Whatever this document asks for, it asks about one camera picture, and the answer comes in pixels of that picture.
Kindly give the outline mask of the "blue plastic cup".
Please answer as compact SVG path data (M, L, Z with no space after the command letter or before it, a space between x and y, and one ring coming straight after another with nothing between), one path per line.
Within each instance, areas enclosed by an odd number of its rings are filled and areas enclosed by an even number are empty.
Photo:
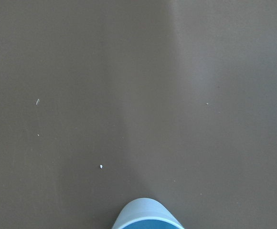
M182 229L184 226L158 201L137 198L122 208L112 228Z

